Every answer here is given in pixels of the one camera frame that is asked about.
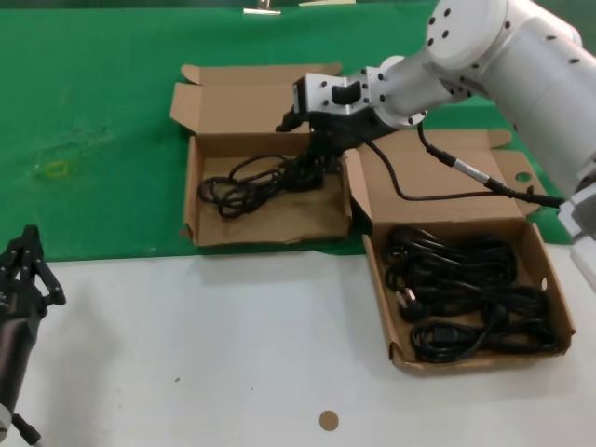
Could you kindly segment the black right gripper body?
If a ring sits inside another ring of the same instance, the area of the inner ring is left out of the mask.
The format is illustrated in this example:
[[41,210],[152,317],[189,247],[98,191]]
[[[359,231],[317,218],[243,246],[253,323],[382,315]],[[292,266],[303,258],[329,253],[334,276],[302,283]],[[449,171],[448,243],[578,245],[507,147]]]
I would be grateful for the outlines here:
[[333,112],[329,106],[309,110],[310,149],[352,149],[396,130],[388,126],[372,107],[352,113]]

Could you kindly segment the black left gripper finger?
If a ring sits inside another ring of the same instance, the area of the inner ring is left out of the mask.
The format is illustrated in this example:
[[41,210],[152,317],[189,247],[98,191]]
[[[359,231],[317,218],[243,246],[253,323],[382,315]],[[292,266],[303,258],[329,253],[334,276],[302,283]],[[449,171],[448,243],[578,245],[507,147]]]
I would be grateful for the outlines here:
[[1,277],[14,278],[24,266],[30,264],[33,246],[33,227],[26,225],[20,236],[11,239],[1,253]]
[[36,225],[31,225],[31,239],[31,271],[41,279],[47,288],[47,294],[44,297],[46,305],[65,305],[63,288],[45,261],[44,249]]

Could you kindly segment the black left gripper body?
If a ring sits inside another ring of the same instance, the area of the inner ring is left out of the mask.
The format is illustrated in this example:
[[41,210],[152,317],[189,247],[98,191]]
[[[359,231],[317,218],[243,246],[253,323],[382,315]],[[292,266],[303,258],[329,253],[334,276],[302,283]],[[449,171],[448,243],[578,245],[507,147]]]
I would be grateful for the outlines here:
[[1,275],[2,332],[37,332],[46,313],[44,296],[34,277]]

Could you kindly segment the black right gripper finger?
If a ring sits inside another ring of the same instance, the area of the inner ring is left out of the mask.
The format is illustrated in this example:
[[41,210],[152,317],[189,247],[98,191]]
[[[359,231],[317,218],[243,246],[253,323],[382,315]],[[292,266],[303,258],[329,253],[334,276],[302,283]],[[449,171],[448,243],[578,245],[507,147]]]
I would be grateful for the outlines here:
[[292,132],[300,128],[305,122],[304,114],[295,107],[292,107],[288,113],[282,117],[281,123],[276,126],[276,132]]
[[298,167],[306,175],[337,174],[344,149],[332,134],[311,134],[306,150],[298,156]]

